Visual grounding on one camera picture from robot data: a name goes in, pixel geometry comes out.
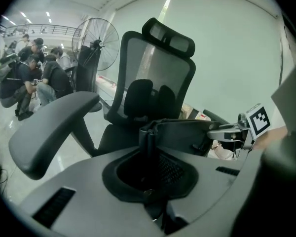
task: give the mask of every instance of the jeans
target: jeans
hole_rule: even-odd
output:
[[[38,98],[40,99],[41,105],[43,105],[43,106],[45,106],[57,99],[56,94],[55,94],[55,90],[51,86],[49,86],[43,82],[40,82],[36,86],[36,92],[37,92]]]
[[[27,92],[25,85],[23,85],[21,88],[17,89],[12,96],[2,99],[0,98],[0,102],[5,108],[10,108],[18,103],[16,110],[21,114],[29,110],[31,96],[32,95]]]

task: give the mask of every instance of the floor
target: floor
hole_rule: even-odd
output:
[[[33,99],[30,104],[30,110],[33,110],[37,104],[39,104],[38,100]],[[8,173],[8,181],[5,183],[3,195],[6,196],[9,201],[20,204],[20,202],[40,184],[46,182],[68,166],[78,161],[88,159],[89,156],[76,143],[73,137],[69,135],[51,162],[45,176],[40,180],[28,178],[15,165],[8,149],[9,139],[13,133],[26,122],[26,120],[18,121],[17,117],[14,116],[14,110],[15,106],[5,109],[0,104],[0,162],[2,163],[3,169]],[[104,120],[102,110],[97,113],[88,113],[84,117],[84,120],[93,138],[95,147],[98,147],[102,134],[109,122]]]

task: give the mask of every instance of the air vent slot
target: air vent slot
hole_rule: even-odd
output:
[[[63,211],[70,199],[75,194],[74,190],[61,188],[35,215],[34,219],[50,228],[59,214]]]
[[[216,170],[225,174],[233,175],[233,176],[237,176],[240,172],[240,170],[226,168],[226,167],[218,167]]]

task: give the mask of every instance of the person's hand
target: person's hand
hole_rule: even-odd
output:
[[[287,128],[283,126],[281,128],[267,131],[260,136],[253,145],[253,149],[265,149],[273,141],[283,139],[287,135]]]

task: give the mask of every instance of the seat cushion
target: seat cushion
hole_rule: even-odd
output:
[[[129,128],[110,124],[105,129],[99,145],[99,151],[104,153],[138,145],[138,128]]]

